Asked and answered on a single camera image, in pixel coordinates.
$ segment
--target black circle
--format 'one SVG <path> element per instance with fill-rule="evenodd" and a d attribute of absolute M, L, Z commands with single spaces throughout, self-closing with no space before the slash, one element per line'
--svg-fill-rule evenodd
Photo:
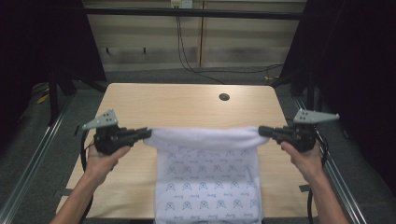
<path fill-rule="evenodd" d="M 230 100 L 230 95 L 227 94 L 227 93 L 222 93 L 222 94 L 219 95 L 219 98 L 222 101 L 228 101 L 228 100 Z"/>

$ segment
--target finger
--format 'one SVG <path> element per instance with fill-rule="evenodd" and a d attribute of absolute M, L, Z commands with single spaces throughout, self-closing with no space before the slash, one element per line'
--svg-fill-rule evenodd
<path fill-rule="evenodd" d="M 114 170 L 114 167 L 116 167 L 117 164 L 119 164 L 119 161 L 118 161 L 118 160 L 116 160 L 116 162 L 113 163 L 113 166 L 111 166 L 110 171 L 113 171 L 113 170 Z"/>
<path fill-rule="evenodd" d="M 315 143 L 313 149 L 316 150 L 316 151 L 318 151 L 318 152 L 320 152 L 320 142 L 317 141 L 317 142 Z"/>
<path fill-rule="evenodd" d="M 294 148 L 294 146 L 292 146 L 290 143 L 288 143 L 288 142 L 282 142 L 281 144 L 280 144 L 280 146 L 283 148 L 283 150 L 285 150 L 289 155 L 291 155 L 292 157 L 294 156 L 294 155 L 296 155 L 296 153 L 299 153 L 298 151 L 297 151 L 297 149 L 296 148 Z"/>
<path fill-rule="evenodd" d="M 93 140 L 88 144 L 88 152 L 89 153 L 97 153 L 98 150 L 96 149 L 95 143 L 93 142 Z"/>
<path fill-rule="evenodd" d="M 118 160 L 125 156 L 129 151 L 131 150 L 130 147 L 121 147 L 119 150 L 115 151 L 113 154 L 111 154 L 111 157 L 115 160 Z"/>

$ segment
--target table surface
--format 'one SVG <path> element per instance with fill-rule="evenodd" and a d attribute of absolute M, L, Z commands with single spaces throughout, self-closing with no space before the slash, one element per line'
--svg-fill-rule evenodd
<path fill-rule="evenodd" d="M 219 95 L 227 93 L 228 101 Z M 273 88 L 264 86 L 131 84 L 108 86 L 97 115 L 113 108 L 120 127 L 236 128 L 286 125 Z M 91 142 L 90 131 L 87 142 Z M 157 154 L 137 142 L 94 194 L 88 217 L 154 218 Z M 307 192 L 302 175 L 274 140 L 259 147 L 264 217 L 306 217 Z M 72 189 L 82 176 L 79 162 L 67 184 Z M 58 209 L 66 197 L 62 197 Z M 313 214 L 317 215 L 315 206 Z"/>

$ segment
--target floor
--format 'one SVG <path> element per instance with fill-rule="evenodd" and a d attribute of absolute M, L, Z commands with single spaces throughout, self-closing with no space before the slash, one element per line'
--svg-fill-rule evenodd
<path fill-rule="evenodd" d="M 101 54 L 106 54 L 107 58 L 111 56 L 111 53 L 115 53 L 114 49 L 110 50 L 110 54 L 105 49 L 101 51 Z M 188 55 L 190 55 L 188 57 L 193 57 L 191 50 Z M 257 63 L 252 66 L 250 63 L 242 62 L 227 68 L 194 68 L 195 72 L 192 72 L 179 68 L 180 62 L 177 61 L 177 57 L 173 56 L 174 59 L 169 61 L 169 66 L 165 66 L 166 69 L 163 69 L 163 64 L 144 61 L 131 72 L 125 71 L 132 66 L 127 59 L 121 68 L 114 67 L 113 62 L 122 59 L 119 54 L 113 54 L 113 56 L 111 60 L 102 57 L 108 83 L 219 84 L 221 82 L 238 85 L 267 85 L 276 80 L 281 71 L 281 66 L 268 70 L 265 67 L 269 65 L 268 63 Z M 220 63 L 221 60 L 213 59 L 213 64 Z M 0 214 L 1 221 L 5 218 L 12 220 L 9 223 L 48 223 L 55 214 L 60 200 L 59 194 L 62 193 L 78 157 L 81 135 L 79 128 L 82 123 L 94 117 L 103 97 L 101 92 L 81 82 L 76 81 L 75 85 L 78 91 L 74 96 L 64 96 L 59 91 L 60 108 L 64 109 L 62 119 L 50 127 L 48 126 L 49 100 L 47 99 L 42 104 L 36 102 L 47 85 L 37 85 L 32 90 L 31 102 L 19 123 L 16 124 L 17 128 L 12 139 L 8 139 L 5 145 L 7 150 L 4 150 L 5 152 L 0 157 L 0 179 L 2 180 L 0 207 L 3 207 Z M 291 120 L 299 106 L 304 105 L 304 93 L 298 98 L 291 96 L 288 85 L 276 88 L 276 95 L 287 120 Z M 324 110 L 336 113 L 326 105 L 324 105 Z M 331 156 L 327 172 L 331 178 L 334 177 L 342 182 L 334 184 L 333 187 L 346 213 L 352 215 L 351 223 L 396 223 L 395 197 L 375 170 L 361 156 L 359 147 L 353 139 L 347 138 L 345 135 L 347 130 L 344 129 L 342 123 L 329 122 L 319 125 L 318 128 L 329 141 Z M 48 137 L 49 133 L 55 133 L 55 135 Z M 307 222 L 306 217 L 266 218 L 264 221 L 270 224 Z M 140 222 L 144 221 L 90 218 L 85 223 Z"/>

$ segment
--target aluminum rail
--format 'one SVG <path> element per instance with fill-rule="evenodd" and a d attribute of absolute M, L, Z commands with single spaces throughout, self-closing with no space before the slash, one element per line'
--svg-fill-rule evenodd
<path fill-rule="evenodd" d="M 301 98 L 296 98 L 295 104 L 299 109 L 306 109 L 304 102 Z M 367 224 L 367 221 L 364 218 L 358 203 L 350 192 L 344 178 L 341 176 L 341 173 L 338 170 L 334 160 L 332 159 L 330 152 L 324 169 L 327 172 L 334 187 L 336 188 L 340 199 L 343 201 L 343 204 L 346 208 L 346 211 L 349 213 L 349 217 L 352 222 L 354 224 Z"/>
<path fill-rule="evenodd" d="M 32 7 L 34 12 L 84 13 L 90 15 L 135 15 L 168 17 L 208 17 L 298 21 L 304 18 L 323 18 L 326 15 L 310 15 L 300 12 L 236 11 L 155 7 Z"/>
<path fill-rule="evenodd" d="M 69 107 L 73 97 L 69 97 L 64 105 L 63 110 L 61 111 L 59 117 L 53 122 L 51 126 L 49 126 L 41 139 L 41 142 L 38 144 L 38 147 L 35 150 L 35 154 L 32 159 L 30 159 L 29 164 L 23 171 L 23 174 L 15 186 L 14 190 L 8 196 L 5 205 L 0 211 L 0 223 L 8 224 L 12 223 L 12 219 L 15 217 L 15 214 L 18 211 L 18 208 L 21 205 L 21 202 L 29 189 L 35 174 L 37 173 L 41 162 L 44 160 L 44 157 L 49 150 L 50 143 L 54 138 L 55 134 L 58 132 L 59 127 L 62 124 L 64 119 L 64 114 Z"/>

